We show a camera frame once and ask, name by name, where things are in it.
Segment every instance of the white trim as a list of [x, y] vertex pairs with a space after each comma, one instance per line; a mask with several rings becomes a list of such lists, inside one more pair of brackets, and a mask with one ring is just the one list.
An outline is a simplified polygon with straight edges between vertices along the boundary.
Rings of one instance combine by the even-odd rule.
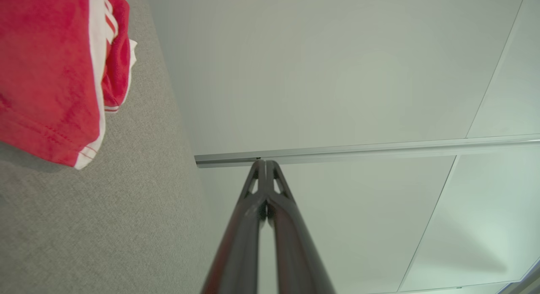
[[105, 5], [107, 6], [108, 11], [112, 13], [112, 4], [109, 2], [109, 0], [105, 0]]
[[255, 158], [274, 160], [281, 165], [312, 162], [355, 161], [363, 157], [432, 157], [460, 154], [481, 154], [506, 148], [537, 148], [540, 134], [463, 138], [417, 142], [366, 144], [359, 146], [330, 146], [327, 148], [298, 148], [260, 152], [197, 155], [199, 167], [231, 167], [251, 165]]
[[92, 150], [92, 148], [88, 148], [87, 146], [85, 146], [80, 152], [80, 154], [83, 154], [91, 159], [93, 159], [94, 157], [96, 157], [96, 152], [94, 150]]
[[112, 33], [112, 37], [110, 38], [110, 40], [109, 38], [107, 38], [107, 40], [109, 40], [110, 44], [112, 44], [112, 41], [114, 40], [114, 38], [118, 36], [118, 21], [116, 21], [116, 18], [106, 8], [105, 8], [105, 16], [110, 20], [110, 22], [112, 23], [112, 26], [114, 27], [114, 31], [113, 31], [112, 28], [108, 25], [107, 21], [105, 20], [107, 27], [111, 30], [111, 33]]
[[[105, 38], [105, 21], [103, 16], [105, 14], [105, 5], [103, 0], [88, 0], [89, 2], [89, 48], [90, 56], [92, 58], [92, 69], [94, 75], [94, 86], [96, 89], [96, 100], [98, 104], [98, 110], [100, 110], [100, 134], [97, 139], [87, 145], [95, 152], [100, 149], [100, 146], [105, 135], [105, 105], [103, 103], [103, 90], [101, 82], [103, 79], [103, 72], [105, 69], [106, 58], [106, 38]], [[76, 169], [82, 169], [92, 161], [92, 158], [85, 156], [86, 154], [81, 151], [77, 156], [75, 163]]]
[[126, 94], [124, 95], [124, 100], [122, 100], [122, 103], [120, 105], [124, 104], [127, 99], [127, 93], [130, 91], [131, 87], [131, 69], [133, 68], [133, 65], [135, 65], [135, 62], [137, 62], [137, 57], [135, 57], [135, 46], [137, 46], [137, 42], [130, 39], [130, 70], [129, 75], [127, 75], [127, 89]]

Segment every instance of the white stripe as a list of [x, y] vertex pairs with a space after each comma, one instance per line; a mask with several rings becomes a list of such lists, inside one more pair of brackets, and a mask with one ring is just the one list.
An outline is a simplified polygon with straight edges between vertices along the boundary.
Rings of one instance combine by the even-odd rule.
[[116, 38], [116, 36], [118, 36], [118, 22], [116, 21], [116, 18], [112, 15], [112, 13], [110, 13], [107, 9], [105, 9], [105, 16], [108, 17], [108, 19], [112, 23], [112, 26], [114, 26], [114, 31], [113, 31], [112, 28], [108, 26], [107, 24], [107, 27], [109, 27], [109, 29], [113, 32], [113, 39], [114, 39]]
[[79, 153], [84, 154], [92, 159], [96, 156], [96, 152], [92, 150], [92, 148], [88, 148], [86, 146]]
[[108, 44], [112, 44], [112, 41], [114, 40], [114, 32], [112, 31], [112, 28], [108, 26], [107, 22], [105, 24], [107, 25], [105, 28], [105, 38], [108, 41]]
[[112, 4], [108, 0], [104, 0], [105, 5], [107, 6], [108, 11], [112, 13]]
[[[100, 134], [97, 139], [87, 145], [88, 148], [92, 148], [95, 151], [100, 149], [105, 135], [105, 105], [103, 103], [103, 90], [101, 82], [103, 78], [103, 71], [105, 69], [105, 57], [107, 52], [106, 38], [105, 38], [105, 26], [103, 21], [103, 15], [105, 13], [105, 5], [103, 0], [88, 0], [89, 1], [89, 44], [90, 44], [90, 57], [92, 58], [92, 68], [94, 74], [94, 86], [96, 89], [96, 100], [98, 104], [98, 110], [100, 110]], [[75, 163], [76, 169], [82, 169], [92, 161], [91, 158], [86, 157], [84, 154], [79, 154]]]
[[137, 42], [130, 39], [130, 72], [129, 75], [127, 75], [127, 90], [126, 94], [124, 95], [124, 100], [122, 100], [122, 103], [120, 105], [124, 104], [127, 99], [127, 93], [130, 91], [131, 86], [131, 69], [133, 68], [133, 65], [135, 62], [137, 62], [137, 57], [135, 57], [135, 46], [137, 46]]

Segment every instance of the metal ceiling track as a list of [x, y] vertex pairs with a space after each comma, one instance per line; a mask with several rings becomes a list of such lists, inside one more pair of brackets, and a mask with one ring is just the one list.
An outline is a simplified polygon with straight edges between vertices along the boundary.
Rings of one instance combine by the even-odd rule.
[[195, 156], [195, 161], [201, 168], [242, 167], [252, 165], [257, 159], [273, 160], [280, 165], [288, 165], [357, 161], [367, 158], [455, 156], [521, 148], [540, 148], [540, 134], [205, 154]]

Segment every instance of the red fabric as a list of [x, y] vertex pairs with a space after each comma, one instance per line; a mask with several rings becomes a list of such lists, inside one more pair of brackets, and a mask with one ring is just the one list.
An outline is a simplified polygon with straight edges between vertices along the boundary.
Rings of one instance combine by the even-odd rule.
[[[105, 131], [104, 110], [120, 106], [129, 86], [129, 5], [108, 1], [112, 19], [103, 14], [105, 0], [0, 0], [1, 141], [78, 169], [95, 156]], [[89, 6], [94, 6], [93, 23], [103, 14], [93, 36]], [[106, 32], [112, 43], [105, 52], [102, 31], [114, 29], [113, 23], [118, 32]], [[101, 38], [102, 49], [96, 50]], [[99, 61], [92, 61], [92, 42]]]
[[74, 166], [99, 135], [89, 0], [0, 0], [0, 140]]
[[108, 0], [113, 7], [113, 16], [118, 22], [118, 36], [111, 44], [102, 82], [105, 106], [114, 108], [124, 102], [130, 72], [130, 40], [127, 36], [130, 6], [126, 0]]

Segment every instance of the gray carpet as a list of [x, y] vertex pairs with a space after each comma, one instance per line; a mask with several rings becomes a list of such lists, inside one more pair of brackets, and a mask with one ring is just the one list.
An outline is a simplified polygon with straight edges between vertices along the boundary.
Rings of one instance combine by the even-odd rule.
[[196, 293], [208, 210], [147, 0], [126, 103], [82, 171], [0, 143], [0, 292]]

